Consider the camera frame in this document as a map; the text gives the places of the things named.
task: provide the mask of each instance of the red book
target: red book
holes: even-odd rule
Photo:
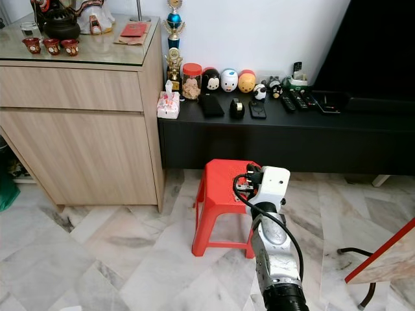
[[[121,33],[122,37],[141,37],[145,33],[147,27],[146,23],[137,21],[135,23],[129,23]]]

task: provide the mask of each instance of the wooden cabinet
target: wooden cabinet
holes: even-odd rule
[[[1,118],[56,204],[157,204],[144,116],[4,111]]]
[[[128,16],[117,25],[126,21]],[[13,28],[2,31],[14,34]],[[74,58],[26,50],[18,57],[27,60],[11,60],[16,53],[0,43],[0,133],[59,209],[162,208],[156,118],[163,88],[160,19],[152,18],[141,47],[114,45],[119,31],[99,36],[102,54],[95,38],[84,36]],[[4,48],[20,51],[20,45],[11,41]],[[43,61],[34,62],[36,57]]]

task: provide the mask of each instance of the marble floor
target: marble floor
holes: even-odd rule
[[[265,310],[255,261],[241,250],[191,253],[192,204],[201,171],[167,172],[165,208],[66,207],[58,214],[35,185],[22,185],[0,213],[0,310]],[[340,175],[293,173],[283,212],[305,258],[310,311],[354,311],[368,284],[346,285],[364,257],[415,217],[415,179],[392,176],[382,187]],[[213,236],[244,240],[247,215],[221,216]],[[415,310],[415,279],[377,285],[367,311]]]

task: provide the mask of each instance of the white cabinet leg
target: white cabinet leg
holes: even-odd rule
[[[390,175],[378,175],[375,180],[372,181],[374,187],[380,187],[390,177]]]

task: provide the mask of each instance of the red tea cup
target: red tea cup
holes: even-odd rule
[[[76,39],[66,39],[66,40],[62,40],[60,42],[60,44],[62,44],[64,46],[66,52],[70,56],[78,55],[78,52],[79,52],[78,43],[79,43],[79,41],[76,40]]]
[[[59,40],[58,39],[43,39],[43,44],[45,45],[49,54],[51,55],[59,54]]]
[[[39,38],[25,38],[22,42],[26,45],[27,50],[32,54],[40,53]]]

